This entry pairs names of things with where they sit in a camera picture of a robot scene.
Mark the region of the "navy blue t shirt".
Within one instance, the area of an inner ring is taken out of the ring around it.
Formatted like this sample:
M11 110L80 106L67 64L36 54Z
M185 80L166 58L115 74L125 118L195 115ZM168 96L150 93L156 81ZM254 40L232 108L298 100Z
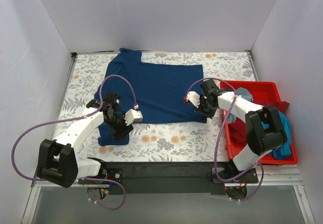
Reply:
M120 48L108 64L105 75L112 75L99 87L94 99L108 92L121 97L122 109L128 111L137 102L143 123L206 123L206 117L184 103L187 90L200 92L194 85L203 78L202 65L160 65L142 62L140 51Z

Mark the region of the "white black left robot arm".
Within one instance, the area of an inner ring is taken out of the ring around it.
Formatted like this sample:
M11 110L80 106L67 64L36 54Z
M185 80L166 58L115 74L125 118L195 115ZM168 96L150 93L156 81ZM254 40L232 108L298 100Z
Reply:
M120 99L113 92L108 92L103 101L92 99L81 119L52 140L43 140L39 147L37 177L64 188L86 177L91 177L95 183L103 183L107 179L107 171L101 166L103 161L97 158L77 160L76 151L102 124L109 126L114 140L123 141L133 130L133 123L142 121L138 106L119 114Z

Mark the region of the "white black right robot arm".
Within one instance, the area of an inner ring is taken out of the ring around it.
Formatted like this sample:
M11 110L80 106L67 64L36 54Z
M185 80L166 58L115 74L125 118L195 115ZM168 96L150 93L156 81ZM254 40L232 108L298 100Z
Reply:
M237 90L226 82L226 88L219 88L215 78L198 80L202 94L187 90L185 101L194 105L194 110L212 118L217 109L235 115L246 126L246 146L219 172L216 178L223 182L240 182L247 172L258 165L265 155L288 142L280 112L275 106L263 106L244 99Z

